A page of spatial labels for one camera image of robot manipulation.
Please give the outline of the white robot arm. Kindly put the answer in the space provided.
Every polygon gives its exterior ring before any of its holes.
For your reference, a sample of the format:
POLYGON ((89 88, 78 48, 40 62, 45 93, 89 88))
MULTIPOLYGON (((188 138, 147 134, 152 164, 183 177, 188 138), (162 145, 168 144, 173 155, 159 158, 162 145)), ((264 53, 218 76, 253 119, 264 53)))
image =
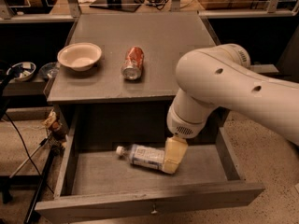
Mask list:
POLYGON ((259 75, 237 44, 195 49, 176 67, 178 93, 167 127, 176 137, 194 138, 218 107, 233 110, 299 145, 299 84, 259 75))

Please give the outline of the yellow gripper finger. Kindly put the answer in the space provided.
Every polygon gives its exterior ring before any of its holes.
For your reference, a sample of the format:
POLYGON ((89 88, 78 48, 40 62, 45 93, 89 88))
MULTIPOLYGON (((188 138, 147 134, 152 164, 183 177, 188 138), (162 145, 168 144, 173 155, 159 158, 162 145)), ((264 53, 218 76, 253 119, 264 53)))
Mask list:
POLYGON ((164 147, 164 161, 162 171, 167 174, 174 174, 182 162, 188 143, 185 139, 173 136, 167 138, 164 147))

